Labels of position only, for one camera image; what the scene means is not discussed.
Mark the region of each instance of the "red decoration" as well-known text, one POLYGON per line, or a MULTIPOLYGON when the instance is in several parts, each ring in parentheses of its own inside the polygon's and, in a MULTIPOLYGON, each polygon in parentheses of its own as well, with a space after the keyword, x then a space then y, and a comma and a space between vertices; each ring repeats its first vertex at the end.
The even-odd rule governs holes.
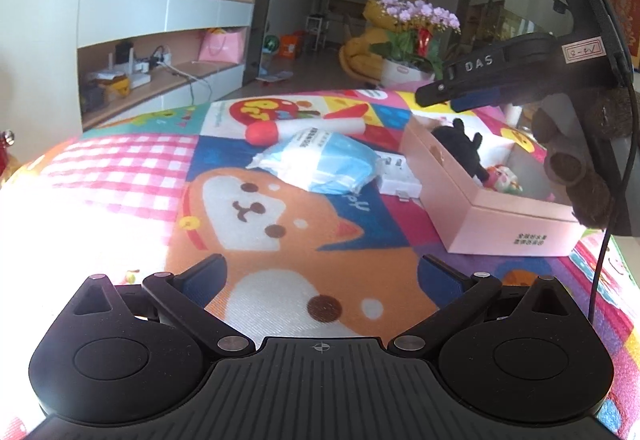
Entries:
POLYGON ((418 30, 418 51, 417 51, 420 57, 427 56, 429 41, 431 41, 431 32, 428 31, 427 28, 420 28, 418 30))

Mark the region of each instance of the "pink gift box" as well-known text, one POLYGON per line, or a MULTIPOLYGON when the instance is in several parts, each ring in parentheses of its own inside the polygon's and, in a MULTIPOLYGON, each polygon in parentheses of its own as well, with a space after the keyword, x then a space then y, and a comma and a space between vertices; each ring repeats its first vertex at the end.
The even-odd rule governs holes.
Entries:
MULTIPOLYGON (((400 151, 422 183, 420 201, 448 252, 566 256, 572 251, 584 227, 575 219, 564 188, 548 180, 540 162, 513 143, 504 163, 530 197, 491 191, 476 183, 433 137, 431 130, 439 125, 438 120, 412 116, 400 151), (550 195, 555 202, 545 201, 550 195)), ((490 142, 485 139, 482 146, 490 142)))

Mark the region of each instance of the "play mat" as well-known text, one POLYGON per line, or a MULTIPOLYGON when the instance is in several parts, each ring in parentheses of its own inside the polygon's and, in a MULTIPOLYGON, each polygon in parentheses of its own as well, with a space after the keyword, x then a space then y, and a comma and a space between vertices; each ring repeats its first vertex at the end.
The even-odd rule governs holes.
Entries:
MULTIPOLYGON (((554 275, 586 311, 599 232, 588 233, 569 257, 453 255, 418 203, 382 196, 374 184, 357 196, 326 197, 245 169, 262 150, 243 139, 252 121, 313 118, 358 103, 369 105, 362 140, 391 152, 412 112, 461 116, 447 105, 419 108, 410 93, 380 90, 229 100, 102 126, 14 175, 0 191, 0 438, 19 439, 43 419, 28 380, 31 353, 92 273, 135 283, 222 253, 226 282, 207 309, 258 346, 270 335, 380 336, 386 343, 447 302, 446 290, 418 267, 426 253, 505 284, 554 275)), ((462 118, 467 128, 514 139, 543 159, 542 149, 487 110, 462 118)), ((612 242, 595 327, 616 375, 599 419, 634 440, 639 315, 640 292, 612 242)))

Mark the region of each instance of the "ribbed grip surface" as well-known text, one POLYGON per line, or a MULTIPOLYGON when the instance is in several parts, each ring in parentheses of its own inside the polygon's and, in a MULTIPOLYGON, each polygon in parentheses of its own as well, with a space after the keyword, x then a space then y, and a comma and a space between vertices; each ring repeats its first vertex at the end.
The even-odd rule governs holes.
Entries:
POLYGON ((218 363, 178 409, 146 423, 82 426, 52 416, 30 440, 612 440, 588 418, 550 428, 493 422, 458 404, 427 363, 375 339, 269 338, 218 363))

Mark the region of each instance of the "brown fuzzy pom-pom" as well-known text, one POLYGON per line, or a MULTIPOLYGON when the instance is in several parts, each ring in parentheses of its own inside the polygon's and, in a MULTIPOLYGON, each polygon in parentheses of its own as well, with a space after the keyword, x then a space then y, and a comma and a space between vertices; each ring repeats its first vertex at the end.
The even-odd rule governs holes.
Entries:
POLYGON ((574 206, 576 219, 590 229, 604 229, 609 222, 613 198, 605 181, 593 169, 584 178, 567 187, 566 193, 574 206))
POLYGON ((533 138, 544 145, 558 134, 558 126, 544 109, 538 109, 531 119, 531 132, 533 138))
POLYGON ((629 136, 632 120, 627 90, 617 88, 602 93, 584 114, 584 124, 588 131, 604 140, 629 136))
POLYGON ((549 165, 567 184, 577 182, 582 172, 580 160, 567 153, 555 153, 549 158, 549 165))

